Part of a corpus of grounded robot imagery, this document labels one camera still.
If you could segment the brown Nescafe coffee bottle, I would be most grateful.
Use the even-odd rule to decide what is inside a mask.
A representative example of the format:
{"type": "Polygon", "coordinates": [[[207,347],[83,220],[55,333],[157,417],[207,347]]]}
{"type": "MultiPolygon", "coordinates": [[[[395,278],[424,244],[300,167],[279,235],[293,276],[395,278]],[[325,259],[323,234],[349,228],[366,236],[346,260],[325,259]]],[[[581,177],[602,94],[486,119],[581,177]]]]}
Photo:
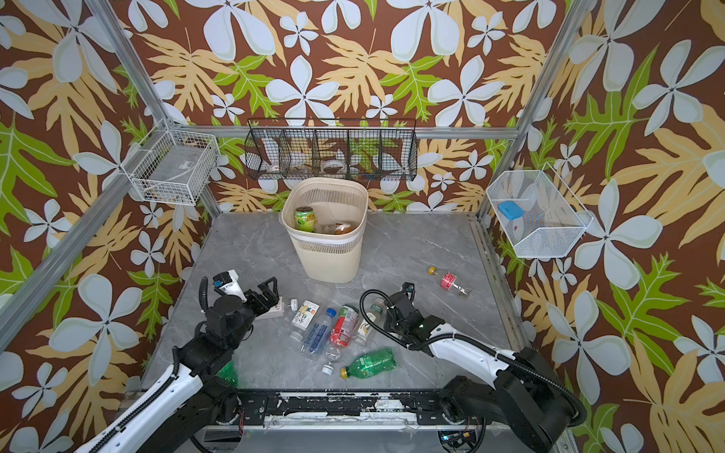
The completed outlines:
{"type": "Polygon", "coordinates": [[[322,226],[321,232],[328,235],[344,235],[353,232],[356,226],[350,223],[338,222],[322,226]]]}

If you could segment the clear bottle red label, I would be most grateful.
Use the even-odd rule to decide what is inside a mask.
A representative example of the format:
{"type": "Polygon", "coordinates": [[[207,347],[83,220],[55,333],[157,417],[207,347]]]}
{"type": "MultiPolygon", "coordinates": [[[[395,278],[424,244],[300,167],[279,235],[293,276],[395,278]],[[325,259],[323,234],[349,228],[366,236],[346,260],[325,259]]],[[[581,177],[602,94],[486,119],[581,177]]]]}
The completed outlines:
{"type": "Polygon", "coordinates": [[[456,275],[453,273],[441,269],[437,266],[431,266],[428,269],[430,276],[436,277],[439,286],[448,292],[454,292],[460,297],[470,296],[472,289],[465,285],[456,275]]]}

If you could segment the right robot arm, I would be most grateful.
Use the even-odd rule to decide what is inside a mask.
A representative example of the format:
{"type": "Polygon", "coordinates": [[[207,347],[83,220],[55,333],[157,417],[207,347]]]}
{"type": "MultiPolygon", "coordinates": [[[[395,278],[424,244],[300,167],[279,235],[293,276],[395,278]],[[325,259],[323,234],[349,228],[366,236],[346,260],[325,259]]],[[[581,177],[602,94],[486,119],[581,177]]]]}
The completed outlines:
{"type": "Polygon", "coordinates": [[[415,286],[406,282],[394,294],[378,289],[362,293],[359,307],[377,296],[387,312],[373,330],[409,351],[450,362],[466,371],[435,393],[437,408],[451,425],[477,420],[509,427],[534,452],[549,452],[569,428],[587,419],[585,405],[555,376],[530,347],[519,351],[494,347],[415,307],[415,286]]]}

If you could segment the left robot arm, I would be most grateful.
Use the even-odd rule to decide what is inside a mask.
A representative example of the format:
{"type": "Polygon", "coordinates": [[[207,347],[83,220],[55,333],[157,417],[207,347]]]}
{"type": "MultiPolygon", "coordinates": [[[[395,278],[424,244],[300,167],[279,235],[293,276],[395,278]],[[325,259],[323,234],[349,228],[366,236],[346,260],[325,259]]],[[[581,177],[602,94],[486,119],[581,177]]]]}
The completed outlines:
{"type": "Polygon", "coordinates": [[[266,279],[242,296],[224,294],[210,304],[208,279],[199,285],[205,320],[194,338],[172,350],[172,364],[145,394],[79,452],[172,452],[205,426],[238,415],[239,390],[219,372],[253,330],[256,318],[279,303],[278,280],[266,279]]]}

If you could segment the green yellow juice bottle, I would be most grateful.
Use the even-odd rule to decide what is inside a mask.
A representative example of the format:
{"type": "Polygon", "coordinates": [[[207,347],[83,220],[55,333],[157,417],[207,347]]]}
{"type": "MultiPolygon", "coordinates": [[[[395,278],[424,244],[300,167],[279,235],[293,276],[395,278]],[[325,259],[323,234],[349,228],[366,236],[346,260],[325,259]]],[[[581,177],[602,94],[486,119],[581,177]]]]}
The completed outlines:
{"type": "Polygon", "coordinates": [[[298,207],[294,213],[295,229],[303,232],[315,232],[316,215],[310,206],[298,207]]]}

